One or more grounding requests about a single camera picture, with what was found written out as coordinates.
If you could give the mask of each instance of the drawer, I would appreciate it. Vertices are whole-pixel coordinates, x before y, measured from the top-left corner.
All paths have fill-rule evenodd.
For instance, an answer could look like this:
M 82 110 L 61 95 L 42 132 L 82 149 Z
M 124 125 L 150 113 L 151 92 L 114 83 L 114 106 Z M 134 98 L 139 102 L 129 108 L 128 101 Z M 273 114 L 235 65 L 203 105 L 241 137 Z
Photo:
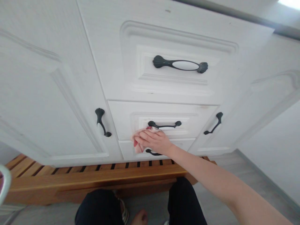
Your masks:
M 146 128 L 149 121 L 158 126 L 175 125 L 164 130 L 169 138 L 196 138 L 217 106 L 183 105 L 152 102 L 108 101 L 119 140 L 130 140 L 139 129 Z
M 181 138 L 181 139 L 170 139 L 170 141 L 176 146 L 182 148 L 185 151 L 188 151 L 190 146 L 193 144 L 195 138 Z M 143 153 L 135 153 L 132 141 L 119 141 L 121 151 L 125 161 L 143 161 L 143 160 L 158 160 L 166 159 L 167 157 L 162 156 L 153 156 L 150 153 L 144 151 Z
M 104 93 L 115 100 L 221 104 L 274 31 L 175 1 L 78 0 L 78 6 Z M 157 55 L 208 69 L 158 68 Z

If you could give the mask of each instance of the person's leg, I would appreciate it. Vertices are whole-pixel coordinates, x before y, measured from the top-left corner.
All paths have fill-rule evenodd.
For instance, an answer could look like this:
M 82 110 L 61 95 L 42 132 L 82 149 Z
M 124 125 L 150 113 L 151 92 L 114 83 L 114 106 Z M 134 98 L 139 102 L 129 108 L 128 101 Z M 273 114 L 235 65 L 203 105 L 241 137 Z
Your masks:
M 207 224 L 193 186 L 185 177 L 177 178 L 169 191 L 170 225 Z
M 88 193 L 75 216 L 76 225 L 124 225 L 120 201 L 110 190 Z

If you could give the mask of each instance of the wooden bench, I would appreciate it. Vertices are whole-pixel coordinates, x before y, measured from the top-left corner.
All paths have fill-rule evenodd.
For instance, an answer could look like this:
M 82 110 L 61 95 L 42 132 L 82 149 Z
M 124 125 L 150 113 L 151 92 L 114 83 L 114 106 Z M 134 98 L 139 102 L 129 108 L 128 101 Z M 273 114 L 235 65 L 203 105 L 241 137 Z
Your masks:
M 81 203 L 87 193 L 99 188 L 116 190 L 120 198 L 163 192 L 177 177 L 197 182 L 171 159 L 53 168 L 21 154 L 6 167 L 12 173 L 12 185 L 5 202 L 26 205 Z

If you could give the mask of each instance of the cabinet handle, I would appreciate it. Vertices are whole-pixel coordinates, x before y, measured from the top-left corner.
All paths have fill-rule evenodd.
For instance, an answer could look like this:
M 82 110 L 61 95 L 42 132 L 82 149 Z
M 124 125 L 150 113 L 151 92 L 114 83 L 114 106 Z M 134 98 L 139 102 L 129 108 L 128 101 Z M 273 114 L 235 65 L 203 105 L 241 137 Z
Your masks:
M 221 118 L 222 118 L 222 116 L 223 116 L 223 113 L 222 112 L 219 112 L 217 115 L 216 115 L 216 117 L 218 118 L 218 123 L 217 123 L 217 125 L 215 125 L 215 127 L 212 129 L 212 131 L 211 132 L 209 132 L 209 131 L 204 131 L 204 134 L 205 135 L 207 135 L 207 134 L 209 134 L 209 133 L 213 133 L 213 131 L 217 128 L 217 126 L 219 126 L 220 124 L 221 124 Z
M 95 113 L 97 114 L 97 117 L 98 117 L 98 119 L 97 119 L 97 125 L 99 123 L 102 126 L 102 128 L 104 130 L 104 136 L 110 137 L 112 135 L 112 133 L 106 132 L 105 127 L 104 127 L 104 125 L 102 123 L 102 116 L 105 113 L 104 109 L 98 108 L 98 109 L 95 110 Z
M 175 128 L 175 127 L 178 127 L 178 126 L 180 126 L 181 125 L 181 121 L 177 121 L 176 123 L 175 123 L 175 125 L 165 125 L 165 126 L 158 126 L 158 125 L 156 125 L 155 124 L 155 122 L 154 121 L 149 121 L 148 122 L 148 126 L 150 126 L 150 127 L 156 127 L 157 129 L 160 129 L 160 128 L 164 128 L 164 127 L 172 127 L 172 128 Z
M 150 153 L 151 155 L 154 155 L 154 156 L 159 156 L 159 155 L 162 155 L 162 154 L 159 154 L 159 153 L 153 153 L 153 152 L 151 152 L 151 149 L 146 149 L 146 152 L 147 153 Z
M 185 70 L 185 71 L 197 70 L 198 73 L 204 73 L 208 69 L 207 62 L 201 62 L 200 64 L 198 64 L 187 60 L 166 60 L 160 55 L 155 56 L 152 62 L 155 68 L 168 66 L 168 67 L 172 67 L 179 70 Z

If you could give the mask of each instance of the cleaning cloth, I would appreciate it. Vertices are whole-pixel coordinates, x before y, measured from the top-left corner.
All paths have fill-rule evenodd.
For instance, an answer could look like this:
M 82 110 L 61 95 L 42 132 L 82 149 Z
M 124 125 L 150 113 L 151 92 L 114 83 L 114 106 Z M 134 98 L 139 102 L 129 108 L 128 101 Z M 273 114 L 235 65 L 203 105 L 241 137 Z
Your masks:
M 147 127 L 147 128 L 144 128 L 144 129 L 140 129 L 138 130 L 137 132 L 135 132 L 132 136 L 131 136 L 131 141 L 133 142 L 133 146 L 135 148 L 135 153 L 142 153 L 146 147 L 142 146 L 141 144 L 139 144 L 135 139 L 134 137 L 140 137 L 140 132 L 143 131 L 143 130 L 148 130 L 152 133 L 156 133 L 158 131 L 160 131 L 159 129 L 157 129 L 156 127 Z

